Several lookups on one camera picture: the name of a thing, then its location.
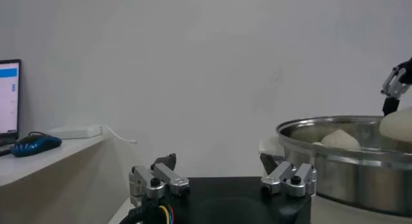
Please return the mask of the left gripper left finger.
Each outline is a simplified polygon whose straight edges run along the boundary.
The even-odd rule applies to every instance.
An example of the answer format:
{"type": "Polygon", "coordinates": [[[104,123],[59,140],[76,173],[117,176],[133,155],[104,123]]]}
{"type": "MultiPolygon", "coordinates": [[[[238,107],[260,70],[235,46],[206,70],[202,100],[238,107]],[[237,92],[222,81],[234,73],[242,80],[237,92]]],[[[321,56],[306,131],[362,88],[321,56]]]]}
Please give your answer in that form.
{"type": "Polygon", "coordinates": [[[190,181],[174,171],[176,153],[157,158],[150,167],[132,166],[129,172],[129,199],[140,206],[144,199],[158,201],[166,195],[186,198],[190,195],[190,181]]]}

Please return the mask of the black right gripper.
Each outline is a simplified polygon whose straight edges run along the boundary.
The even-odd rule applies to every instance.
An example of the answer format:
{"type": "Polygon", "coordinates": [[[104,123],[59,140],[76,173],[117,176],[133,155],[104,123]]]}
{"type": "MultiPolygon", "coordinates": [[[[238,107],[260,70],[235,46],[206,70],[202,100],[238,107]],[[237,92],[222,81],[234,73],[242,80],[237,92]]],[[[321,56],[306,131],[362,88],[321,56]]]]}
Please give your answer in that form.
{"type": "Polygon", "coordinates": [[[381,93],[386,96],[382,112],[384,116],[396,112],[401,96],[411,87],[412,59],[394,67],[385,80],[381,93]]]}

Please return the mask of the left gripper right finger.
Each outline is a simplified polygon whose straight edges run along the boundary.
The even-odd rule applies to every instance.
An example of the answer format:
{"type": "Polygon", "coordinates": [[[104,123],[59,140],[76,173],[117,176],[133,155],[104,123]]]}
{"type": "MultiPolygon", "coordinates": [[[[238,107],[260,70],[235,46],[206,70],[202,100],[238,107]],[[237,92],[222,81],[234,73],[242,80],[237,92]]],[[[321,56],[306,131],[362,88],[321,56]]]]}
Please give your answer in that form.
{"type": "Polygon", "coordinates": [[[290,197],[300,198],[317,193],[317,171],[312,164],[296,167],[282,156],[260,154],[266,175],[261,177],[261,191],[265,196],[279,194],[282,190],[290,197]]]}

